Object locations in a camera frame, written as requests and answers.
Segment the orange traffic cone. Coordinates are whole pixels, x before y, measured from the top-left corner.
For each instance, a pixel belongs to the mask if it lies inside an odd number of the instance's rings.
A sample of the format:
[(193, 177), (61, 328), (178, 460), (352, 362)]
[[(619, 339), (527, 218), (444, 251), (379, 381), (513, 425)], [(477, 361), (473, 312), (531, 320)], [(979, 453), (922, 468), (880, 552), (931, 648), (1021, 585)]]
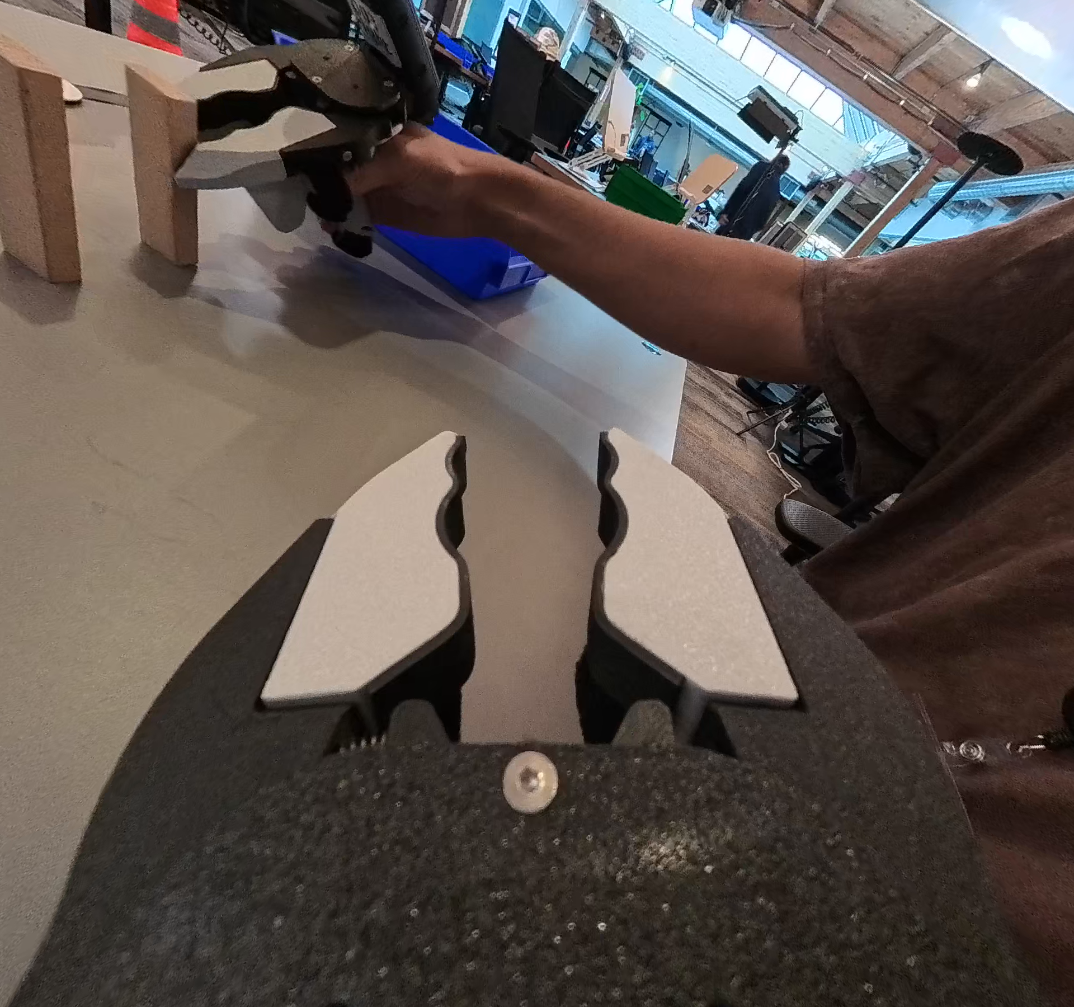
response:
[(180, 0), (132, 0), (127, 40), (182, 56)]

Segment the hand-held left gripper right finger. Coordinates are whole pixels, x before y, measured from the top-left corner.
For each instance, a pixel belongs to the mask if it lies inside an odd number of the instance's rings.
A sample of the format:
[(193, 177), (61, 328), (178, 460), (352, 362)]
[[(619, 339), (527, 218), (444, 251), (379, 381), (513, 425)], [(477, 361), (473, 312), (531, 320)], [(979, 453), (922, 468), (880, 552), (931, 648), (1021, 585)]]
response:
[(799, 703), (754, 578), (720, 505), (691, 477), (620, 428), (599, 438), (598, 535), (587, 650), (603, 681), (630, 681), (676, 723), (715, 704)]

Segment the natural wooden plank block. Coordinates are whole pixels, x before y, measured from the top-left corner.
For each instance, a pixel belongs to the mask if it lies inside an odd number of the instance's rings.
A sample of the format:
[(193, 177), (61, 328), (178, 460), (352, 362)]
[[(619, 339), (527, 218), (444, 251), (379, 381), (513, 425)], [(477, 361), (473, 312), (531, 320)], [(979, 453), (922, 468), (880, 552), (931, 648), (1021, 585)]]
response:
[(53, 284), (82, 279), (66, 111), (61, 77), (2, 37), (2, 248)]
[(176, 183), (195, 147), (195, 101), (140, 65), (126, 67), (126, 87), (141, 242), (173, 265), (195, 267), (195, 189)]

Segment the blue plastic bin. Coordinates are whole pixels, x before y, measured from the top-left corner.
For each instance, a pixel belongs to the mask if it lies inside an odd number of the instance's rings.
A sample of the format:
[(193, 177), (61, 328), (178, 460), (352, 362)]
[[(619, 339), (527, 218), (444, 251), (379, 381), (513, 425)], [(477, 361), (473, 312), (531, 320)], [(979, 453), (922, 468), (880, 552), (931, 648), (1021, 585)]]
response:
[[(495, 154), (471, 133), (442, 116), (429, 128), (468, 149)], [(487, 302), (528, 291), (547, 272), (518, 248), (491, 238), (446, 238), (376, 225), (379, 244), (401, 265), (430, 283), (471, 302)]]

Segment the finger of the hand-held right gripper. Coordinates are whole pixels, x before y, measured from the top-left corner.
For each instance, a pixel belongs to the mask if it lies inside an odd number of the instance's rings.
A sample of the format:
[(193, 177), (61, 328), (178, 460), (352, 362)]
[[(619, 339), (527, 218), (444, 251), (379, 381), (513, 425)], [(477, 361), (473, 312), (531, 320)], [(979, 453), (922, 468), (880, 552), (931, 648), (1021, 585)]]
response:
[(280, 62), (291, 46), (261, 46), (206, 64), (182, 81), (182, 94), (195, 101), (198, 141), (223, 138), (238, 128), (264, 125), (288, 106)]
[(200, 140), (174, 173), (186, 190), (226, 190), (284, 183), (282, 152), (290, 145), (334, 128), (326, 115), (311, 110), (279, 110), (265, 122), (235, 128), (218, 138)]

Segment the green plastic bin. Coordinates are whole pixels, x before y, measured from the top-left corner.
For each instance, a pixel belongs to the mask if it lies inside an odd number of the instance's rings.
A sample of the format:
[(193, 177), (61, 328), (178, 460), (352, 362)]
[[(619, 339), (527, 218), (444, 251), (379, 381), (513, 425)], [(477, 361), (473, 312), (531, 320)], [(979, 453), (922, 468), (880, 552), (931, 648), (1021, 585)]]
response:
[(616, 166), (604, 195), (612, 205), (662, 223), (681, 225), (686, 218), (686, 206), (677, 194), (664, 190), (626, 163)]

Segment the black floor lamp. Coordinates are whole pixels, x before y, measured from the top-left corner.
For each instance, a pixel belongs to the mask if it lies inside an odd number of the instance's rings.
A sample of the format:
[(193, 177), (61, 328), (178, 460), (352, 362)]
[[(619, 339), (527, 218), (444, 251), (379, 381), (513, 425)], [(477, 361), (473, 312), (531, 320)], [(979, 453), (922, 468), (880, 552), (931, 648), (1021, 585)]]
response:
[(934, 200), (929, 209), (921, 213), (915, 223), (892, 244), (892, 250), (908, 246), (921, 229), (927, 227), (982, 170), (1004, 179), (1020, 175), (1025, 169), (1024, 159), (1007, 144), (978, 131), (967, 130), (961, 134), (957, 138), (957, 149), (970, 162), (969, 166), (945, 188), (944, 193)]

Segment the black computer monitor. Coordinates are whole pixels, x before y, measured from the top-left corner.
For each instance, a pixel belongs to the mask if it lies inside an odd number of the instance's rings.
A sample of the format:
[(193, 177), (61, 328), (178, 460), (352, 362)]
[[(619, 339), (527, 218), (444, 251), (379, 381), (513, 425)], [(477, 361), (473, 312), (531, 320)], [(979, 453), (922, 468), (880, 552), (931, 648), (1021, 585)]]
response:
[(550, 60), (516, 26), (496, 47), (481, 137), (518, 163), (535, 152), (564, 157), (597, 94)]

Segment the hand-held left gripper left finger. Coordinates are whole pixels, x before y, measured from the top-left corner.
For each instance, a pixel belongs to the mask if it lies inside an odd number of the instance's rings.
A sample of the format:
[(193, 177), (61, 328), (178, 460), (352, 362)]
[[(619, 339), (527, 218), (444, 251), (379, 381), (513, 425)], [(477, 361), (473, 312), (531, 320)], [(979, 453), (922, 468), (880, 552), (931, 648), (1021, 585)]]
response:
[(460, 553), (466, 440), (441, 432), (347, 499), (261, 691), (264, 707), (423, 697), (461, 707), (473, 604)]

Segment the person's right forearm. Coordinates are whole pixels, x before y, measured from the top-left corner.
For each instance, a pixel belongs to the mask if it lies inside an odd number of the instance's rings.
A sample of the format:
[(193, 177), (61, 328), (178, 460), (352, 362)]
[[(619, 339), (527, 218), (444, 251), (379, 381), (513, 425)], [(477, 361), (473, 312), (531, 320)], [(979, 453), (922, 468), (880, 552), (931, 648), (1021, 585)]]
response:
[(471, 193), (482, 230), (662, 349), (759, 379), (818, 381), (798, 258), (662, 223), (498, 159)]

